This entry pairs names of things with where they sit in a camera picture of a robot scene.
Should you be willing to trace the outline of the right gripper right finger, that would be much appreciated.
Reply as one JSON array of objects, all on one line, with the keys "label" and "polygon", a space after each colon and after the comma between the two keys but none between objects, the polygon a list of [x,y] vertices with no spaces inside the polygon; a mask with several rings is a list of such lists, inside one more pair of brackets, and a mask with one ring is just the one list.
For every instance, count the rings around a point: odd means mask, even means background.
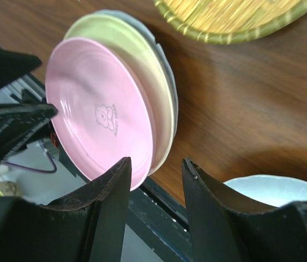
[{"label": "right gripper right finger", "polygon": [[189,158],[182,178],[195,261],[307,261],[307,201],[261,203]]}]

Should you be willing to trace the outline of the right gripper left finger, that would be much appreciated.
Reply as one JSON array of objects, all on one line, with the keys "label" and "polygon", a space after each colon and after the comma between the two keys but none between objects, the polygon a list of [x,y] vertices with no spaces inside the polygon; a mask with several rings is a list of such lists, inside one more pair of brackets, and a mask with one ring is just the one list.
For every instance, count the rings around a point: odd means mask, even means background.
[{"label": "right gripper left finger", "polygon": [[131,159],[48,205],[0,196],[0,261],[120,261]]}]

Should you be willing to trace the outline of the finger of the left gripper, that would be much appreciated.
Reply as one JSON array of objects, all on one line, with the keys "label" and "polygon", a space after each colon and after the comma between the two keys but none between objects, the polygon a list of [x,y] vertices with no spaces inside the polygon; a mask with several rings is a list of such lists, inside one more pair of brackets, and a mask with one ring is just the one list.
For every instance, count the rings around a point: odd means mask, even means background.
[{"label": "finger of the left gripper", "polygon": [[50,135],[52,104],[0,104],[0,164],[31,142]]},{"label": "finger of the left gripper", "polygon": [[0,89],[42,65],[35,55],[0,49]]}]

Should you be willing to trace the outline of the pink bear plate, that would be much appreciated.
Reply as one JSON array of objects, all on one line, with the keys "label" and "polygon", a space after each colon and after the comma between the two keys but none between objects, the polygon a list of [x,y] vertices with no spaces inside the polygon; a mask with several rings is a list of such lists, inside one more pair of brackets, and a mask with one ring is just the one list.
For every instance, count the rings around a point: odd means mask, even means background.
[{"label": "pink bear plate", "polygon": [[98,41],[72,37],[53,50],[45,75],[52,125],[69,159],[89,180],[123,157],[131,190],[147,178],[155,153],[151,105],[131,68]]}]

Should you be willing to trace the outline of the green cream leaf plate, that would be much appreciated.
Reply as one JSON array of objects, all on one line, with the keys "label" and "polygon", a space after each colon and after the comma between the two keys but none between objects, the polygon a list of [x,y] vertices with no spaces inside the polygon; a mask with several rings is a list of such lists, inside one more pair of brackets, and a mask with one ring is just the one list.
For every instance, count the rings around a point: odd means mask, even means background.
[{"label": "green cream leaf plate", "polygon": [[74,22],[66,39],[86,37],[114,51],[132,69],[151,104],[155,120],[156,147],[150,174],[167,159],[174,140],[173,97],[168,77],[150,43],[134,27],[106,14],[88,14]]}]

